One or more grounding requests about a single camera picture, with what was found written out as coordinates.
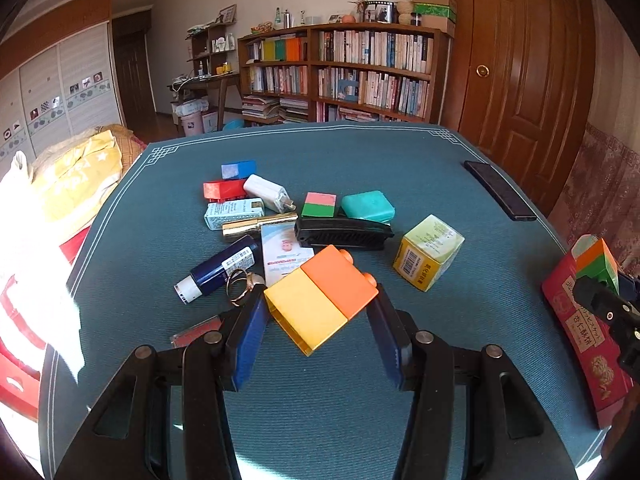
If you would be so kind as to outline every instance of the bottle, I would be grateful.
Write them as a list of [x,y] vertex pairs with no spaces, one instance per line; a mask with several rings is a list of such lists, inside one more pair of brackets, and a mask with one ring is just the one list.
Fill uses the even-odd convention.
[[226,280],[234,270],[247,270],[261,259],[262,250],[258,242],[249,235],[243,236],[206,262],[193,267],[186,278],[174,285],[174,289],[184,303],[191,303],[226,285]]

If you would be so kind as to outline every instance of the black phone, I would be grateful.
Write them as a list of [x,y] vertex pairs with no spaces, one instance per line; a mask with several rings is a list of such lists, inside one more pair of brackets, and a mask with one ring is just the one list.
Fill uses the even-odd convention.
[[491,164],[465,160],[465,169],[471,173],[478,182],[494,197],[505,213],[513,221],[537,220],[533,209],[524,201],[518,192],[511,187],[500,173],[494,170]]

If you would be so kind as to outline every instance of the gold tube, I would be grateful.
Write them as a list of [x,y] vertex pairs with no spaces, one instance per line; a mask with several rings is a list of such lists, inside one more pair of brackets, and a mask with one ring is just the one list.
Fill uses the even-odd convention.
[[260,218],[227,222],[226,224],[222,224],[222,237],[225,239],[225,242],[233,242],[244,235],[260,233],[263,225],[284,224],[287,222],[295,222],[297,219],[298,213],[281,213],[279,215],[261,216]]

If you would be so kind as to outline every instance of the metal bolt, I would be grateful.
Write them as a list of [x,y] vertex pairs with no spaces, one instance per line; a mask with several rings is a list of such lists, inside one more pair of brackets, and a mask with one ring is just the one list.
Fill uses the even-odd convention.
[[220,341],[222,341],[222,334],[220,332],[218,332],[217,330],[212,330],[211,332],[207,332],[204,335],[204,342],[208,343],[210,345],[215,345],[216,343],[219,343]]
[[136,357],[138,359],[146,359],[151,355],[151,347],[147,345],[142,345],[136,348]]
[[502,357],[502,348],[498,345],[487,345],[486,346],[486,354],[489,357],[493,357],[494,359]]
[[415,333],[415,340],[418,343],[428,345],[429,343],[433,343],[433,334],[426,330],[418,330],[418,332]]

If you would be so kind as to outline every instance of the table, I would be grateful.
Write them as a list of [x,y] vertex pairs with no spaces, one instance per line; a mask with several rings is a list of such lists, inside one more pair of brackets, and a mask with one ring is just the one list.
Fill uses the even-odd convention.
[[[218,131],[222,131],[222,127],[225,125],[225,104],[226,104],[226,89],[228,86],[237,86],[238,90],[240,89],[240,75],[237,72],[228,72],[223,75],[213,76],[207,79],[199,80],[193,79],[191,81],[187,81],[183,85],[179,86],[180,90],[177,92],[178,94],[178,104],[182,104],[184,102],[184,91],[185,90],[216,90],[218,89],[218,105],[216,108],[218,110]],[[169,90],[174,91],[174,86],[169,85]],[[242,113],[242,110],[237,108],[228,108],[229,111]],[[182,122],[178,121],[178,131],[184,136],[184,130],[182,129]]]
[[[591,401],[573,351],[540,293],[564,254],[545,219],[513,222],[462,167],[484,160],[456,134],[423,124],[321,123],[230,130],[150,145],[100,210],[68,282],[81,317],[86,365],[78,383],[54,349],[42,373],[43,468],[51,478],[88,406],[138,345],[226,310],[222,291],[185,306],[173,285],[223,246],[203,221],[202,182],[220,164],[254,158],[261,176],[298,204],[308,190],[382,190],[396,236],[382,252],[353,253],[396,308],[451,345],[503,346],[529,382],[575,463],[597,453]],[[402,234],[435,214],[465,238],[427,293],[392,269]],[[311,357],[270,324],[248,384],[225,394],[244,478],[255,468],[296,480],[390,479],[412,399],[387,380],[366,315]],[[451,478],[460,478],[463,397],[456,398]],[[175,413],[176,457],[180,418]],[[174,478],[182,478],[179,459]]]

